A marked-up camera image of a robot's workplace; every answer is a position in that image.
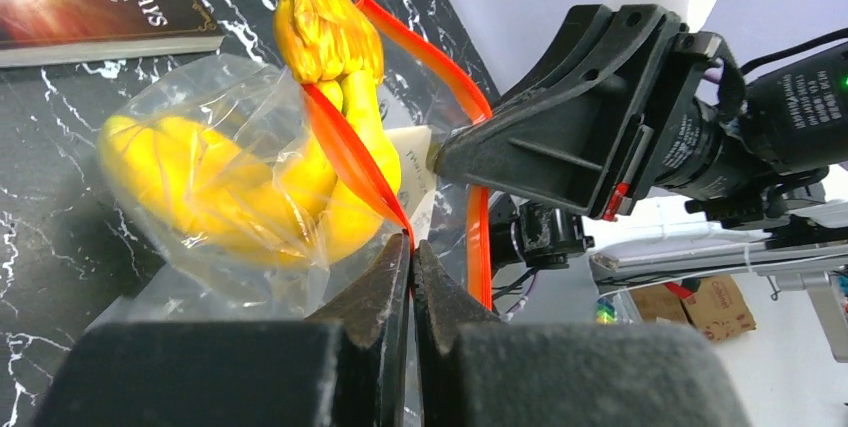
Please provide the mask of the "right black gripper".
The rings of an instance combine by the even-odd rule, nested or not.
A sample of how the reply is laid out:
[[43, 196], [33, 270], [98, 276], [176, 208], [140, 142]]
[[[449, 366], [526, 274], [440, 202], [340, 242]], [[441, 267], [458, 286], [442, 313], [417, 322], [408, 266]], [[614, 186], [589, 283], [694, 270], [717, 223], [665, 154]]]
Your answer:
[[578, 5], [494, 117], [436, 143], [428, 165], [602, 219], [629, 214], [655, 186], [706, 212], [749, 188], [731, 129], [745, 94], [722, 36], [654, 4]]

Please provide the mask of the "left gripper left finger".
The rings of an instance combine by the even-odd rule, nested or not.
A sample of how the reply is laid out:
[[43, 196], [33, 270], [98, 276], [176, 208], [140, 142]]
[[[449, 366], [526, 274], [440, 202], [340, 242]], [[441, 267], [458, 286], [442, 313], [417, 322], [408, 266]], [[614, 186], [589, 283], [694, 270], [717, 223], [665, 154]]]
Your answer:
[[328, 426], [403, 424], [411, 239], [392, 235], [362, 275], [307, 320], [332, 330], [322, 388]]

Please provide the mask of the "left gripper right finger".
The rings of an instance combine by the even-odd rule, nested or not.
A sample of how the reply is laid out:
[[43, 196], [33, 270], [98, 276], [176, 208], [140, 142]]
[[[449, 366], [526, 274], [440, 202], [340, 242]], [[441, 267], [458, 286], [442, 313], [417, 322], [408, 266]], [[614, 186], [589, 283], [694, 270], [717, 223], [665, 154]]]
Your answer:
[[493, 360], [487, 335], [500, 320], [444, 269], [422, 240], [412, 258], [412, 295], [425, 426], [481, 426]]

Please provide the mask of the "yellow toy banana bunch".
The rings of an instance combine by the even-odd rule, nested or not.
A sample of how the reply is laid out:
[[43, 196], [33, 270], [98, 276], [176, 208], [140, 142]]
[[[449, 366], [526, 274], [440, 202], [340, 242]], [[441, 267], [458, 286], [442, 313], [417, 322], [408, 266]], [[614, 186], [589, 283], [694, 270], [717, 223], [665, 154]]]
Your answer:
[[278, 0], [271, 19], [282, 66], [201, 58], [101, 128], [102, 174], [169, 256], [326, 268], [389, 219], [403, 168], [380, 34], [354, 0]]

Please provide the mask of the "clear zip top bag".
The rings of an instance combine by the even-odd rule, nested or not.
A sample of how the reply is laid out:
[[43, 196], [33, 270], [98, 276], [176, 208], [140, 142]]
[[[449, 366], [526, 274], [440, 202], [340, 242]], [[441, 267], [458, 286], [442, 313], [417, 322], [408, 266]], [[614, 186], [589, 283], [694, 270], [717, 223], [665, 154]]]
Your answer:
[[105, 121], [103, 177], [165, 264], [98, 322], [303, 318], [403, 234], [490, 307], [487, 193], [434, 171], [491, 114], [475, 82], [377, 0], [278, 0], [272, 30], [282, 67], [205, 57]]

